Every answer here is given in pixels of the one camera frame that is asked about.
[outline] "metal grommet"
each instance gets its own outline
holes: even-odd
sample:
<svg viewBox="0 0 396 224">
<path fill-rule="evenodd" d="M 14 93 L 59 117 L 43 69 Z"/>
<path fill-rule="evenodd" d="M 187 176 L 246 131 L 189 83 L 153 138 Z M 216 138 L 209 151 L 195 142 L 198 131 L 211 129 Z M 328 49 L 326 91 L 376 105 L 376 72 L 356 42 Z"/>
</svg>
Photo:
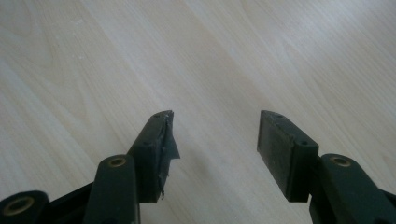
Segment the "metal grommet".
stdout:
<svg viewBox="0 0 396 224">
<path fill-rule="evenodd" d="M 30 196 L 17 198 L 7 204 L 3 209 L 3 215 L 6 217 L 15 216 L 19 213 L 26 211 L 35 203 L 35 199 Z"/>
<path fill-rule="evenodd" d="M 110 167 L 119 167 L 125 164 L 126 160 L 123 157 L 114 158 L 113 160 L 108 162 Z"/>
<path fill-rule="evenodd" d="M 336 157 L 336 156 L 331 157 L 330 161 L 332 161 L 332 163 L 337 164 L 339 166 L 343 166 L 343 167 L 350 166 L 350 161 L 348 161 L 344 158 L 341 158 L 341 157 Z"/>
</svg>

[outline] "screw hole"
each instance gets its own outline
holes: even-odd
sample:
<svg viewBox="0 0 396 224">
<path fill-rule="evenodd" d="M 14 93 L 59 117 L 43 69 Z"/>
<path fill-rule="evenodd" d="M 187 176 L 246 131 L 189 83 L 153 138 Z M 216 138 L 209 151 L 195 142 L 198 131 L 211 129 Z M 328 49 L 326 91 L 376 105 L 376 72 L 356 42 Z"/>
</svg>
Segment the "screw hole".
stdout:
<svg viewBox="0 0 396 224">
<path fill-rule="evenodd" d="M 122 166 L 123 164 L 125 164 L 126 160 L 124 158 L 116 158 L 111 160 L 108 165 L 110 167 L 119 167 Z"/>
<path fill-rule="evenodd" d="M 26 211 L 33 205 L 34 202 L 35 199 L 29 196 L 18 198 L 7 204 L 7 206 L 3 210 L 3 215 L 6 217 L 15 216 L 19 213 Z"/>
</svg>

